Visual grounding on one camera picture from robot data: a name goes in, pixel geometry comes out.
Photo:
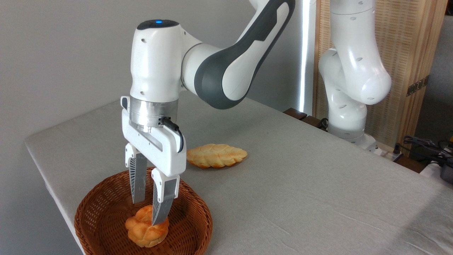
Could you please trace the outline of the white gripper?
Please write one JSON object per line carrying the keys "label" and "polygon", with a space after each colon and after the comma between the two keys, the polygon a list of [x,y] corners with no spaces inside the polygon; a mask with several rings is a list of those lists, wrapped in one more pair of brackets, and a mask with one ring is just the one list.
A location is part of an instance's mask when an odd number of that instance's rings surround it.
{"label": "white gripper", "polygon": [[185,138],[175,129],[178,100],[155,103],[130,96],[120,98],[125,166],[129,169],[132,202],[145,199],[147,160],[155,167],[153,180],[152,225],[168,217],[178,197],[180,174],[186,170]]}

